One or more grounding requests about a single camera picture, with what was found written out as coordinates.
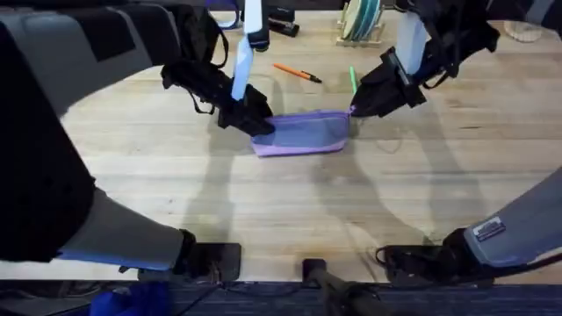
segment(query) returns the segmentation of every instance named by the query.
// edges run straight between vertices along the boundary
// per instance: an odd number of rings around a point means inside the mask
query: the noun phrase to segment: wooden tabletop
[[[250,82],[275,113],[340,109],[352,97],[349,66],[365,75],[395,41],[395,13],[381,48],[336,47],[339,12],[298,12],[296,39],[271,34]],[[241,30],[227,33],[232,73]],[[217,58],[221,57],[217,49]],[[384,282],[369,259],[387,244],[440,241],[502,208],[562,164],[562,44],[502,37],[498,52],[463,63],[460,77],[426,91],[428,102],[355,121],[342,152],[260,159],[249,137],[198,115],[184,90],[162,88],[159,68],[73,106],[63,124],[97,185],[199,241],[243,246],[241,280],[300,279],[309,257],[337,276]],[[311,83],[272,67],[317,75]],[[1,278],[133,279],[85,262],[3,263]],[[501,283],[562,284],[562,265]]]

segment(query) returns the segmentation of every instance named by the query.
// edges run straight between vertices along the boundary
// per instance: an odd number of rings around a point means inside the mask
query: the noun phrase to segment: green pen
[[[357,81],[355,79],[355,70],[353,66],[349,66],[349,78],[351,78],[351,85],[353,86],[353,94],[357,93]]]

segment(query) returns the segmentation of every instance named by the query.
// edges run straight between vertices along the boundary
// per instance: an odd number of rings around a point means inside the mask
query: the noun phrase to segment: cable
[[[195,307],[195,305],[197,305],[199,302],[201,302],[202,300],[213,294],[216,290],[220,289],[221,287],[222,284],[219,284],[207,289],[207,291],[203,292],[203,294],[201,294],[198,298],[195,298],[191,302],[191,304],[187,305],[187,307],[185,307],[181,312],[177,313],[176,316],[185,315],[191,308]]]
[[[235,294],[238,294],[238,295],[244,295],[244,296],[248,296],[248,297],[252,297],[252,298],[287,298],[287,297],[290,297],[291,295],[294,295],[294,294],[302,291],[303,287],[302,287],[302,285],[299,285],[299,286],[295,286],[293,289],[290,289],[287,292],[271,293],[271,294],[256,293],[256,292],[251,292],[251,291],[238,291],[238,290],[233,290],[232,288],[225,288],[224,290],[227,291],[227,292],[235,293]]]

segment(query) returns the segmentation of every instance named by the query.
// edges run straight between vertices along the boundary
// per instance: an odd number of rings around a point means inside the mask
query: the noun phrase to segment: purple zipper bag
[[[277,115],[268,121],[275,126],[275,132],[252,137],[252,147],[260,157],[338,151],[345,146],[349,134],[346,111]]]

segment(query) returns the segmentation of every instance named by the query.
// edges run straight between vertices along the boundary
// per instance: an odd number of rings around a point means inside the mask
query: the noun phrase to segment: orange pen
[[[287,66],[285,66],[285,65],[278,64],[278,63],[274,63],[274,64],[273,64],[273,67],[279,68],[279,69],[281,69],[281,70],[283,70],[283,71],[286,71],[286,72],[288,72],[289,74],[297,75],[297,76],[299,76],[299,77],[301,77],[301,78],[310,80],[310,81],[313,82],[313,83],[322,83],[322,80],[318,79],[317,76],[312,75],[312,74],[309,74],[309,73],[304,72],[304,71],[296,70],[296,69],[293,69],[293,68],[291,68],[291,67],[287,67]]]

